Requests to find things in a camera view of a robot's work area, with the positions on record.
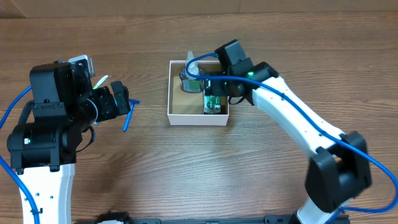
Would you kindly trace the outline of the green soap packet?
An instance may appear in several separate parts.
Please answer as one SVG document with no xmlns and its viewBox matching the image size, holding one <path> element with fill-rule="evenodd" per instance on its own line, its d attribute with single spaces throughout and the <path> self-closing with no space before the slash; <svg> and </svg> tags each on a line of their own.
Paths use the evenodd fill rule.
<svg viewBox="0 0 398 224">
<path fill-rule="evenodd" d="M 221 97 L 204 95 L 204 114 L 221 114 Z"/>
</svg>

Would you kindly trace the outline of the blue disposable razor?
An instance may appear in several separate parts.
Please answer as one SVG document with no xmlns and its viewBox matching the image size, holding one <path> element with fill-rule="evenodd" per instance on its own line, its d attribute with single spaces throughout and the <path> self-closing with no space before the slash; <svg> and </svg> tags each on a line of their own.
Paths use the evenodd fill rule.
<svg viewBox="0 0 398 224">
<path fill-rule="evenodd" d="M 126 132 L 128 127 L 129 127 L 129 123 L 130 120 L 132 118 L 132 114 L 134 111 L 134 106 L 135 105 L 139 105 L 141 102 L 139 100 L 134 100 L 134 99 L 129 99 L 129 109 L 130 111 L 128 112 L 127 116 L 126 116 L 126 120 L 124 122 L 124 126 L 123 126 L 123 132 Z"/>
</svg>

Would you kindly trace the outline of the blue pump bottle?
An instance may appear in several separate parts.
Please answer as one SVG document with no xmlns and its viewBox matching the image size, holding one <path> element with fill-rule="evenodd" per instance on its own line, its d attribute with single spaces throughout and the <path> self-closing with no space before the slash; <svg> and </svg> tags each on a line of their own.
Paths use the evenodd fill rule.
<svg viewBox="0 0 398 224">
<path fill-rule="evenodd" d="M 198 67 L 197 61 L 192 62 L 188 68 L 184 68 L 179 72 L 179 77 L 182 82 L 182 90 L 187 93 L 201 93 L 203 91 L 203 81 L 193 78 L 188 73 L 193 75 L 203 75 L 203 70 Z"/>
</svg>

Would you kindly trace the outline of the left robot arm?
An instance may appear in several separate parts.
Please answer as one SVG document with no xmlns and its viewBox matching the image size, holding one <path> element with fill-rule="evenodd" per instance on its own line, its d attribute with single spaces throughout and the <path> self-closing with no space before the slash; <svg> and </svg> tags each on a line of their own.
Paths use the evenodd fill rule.
<svg viewBox="0 0 398 224">
<path fill-rule="evenodd" d="M 129 92 L 120 81 L 94 88 L 87 56 L 38 65 L 29 73 L 33 99 L 7 139 L 6 166 L 22 200 L 24 223 L 71 223 L 72 187 L 82 134 L 128 114 Z"/>
</svg>

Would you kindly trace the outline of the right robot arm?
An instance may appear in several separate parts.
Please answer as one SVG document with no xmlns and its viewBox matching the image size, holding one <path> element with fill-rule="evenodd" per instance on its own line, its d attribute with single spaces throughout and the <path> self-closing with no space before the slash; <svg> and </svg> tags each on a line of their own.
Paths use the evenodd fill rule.
<svg viewBox="0 0 398 224">
<path fill-rule="evenodd" d="M 290 223 L 333 223 L 343 207 L 371 186 L 366 140 L 344 133 L 309 108 L 266 62 L 253 64 L 238 40 L 217 48 L 221 71 L 203 75 L 207 95 L 239 97 L 268 114 L 308 159 L 308 200 Z"/>
</svg>

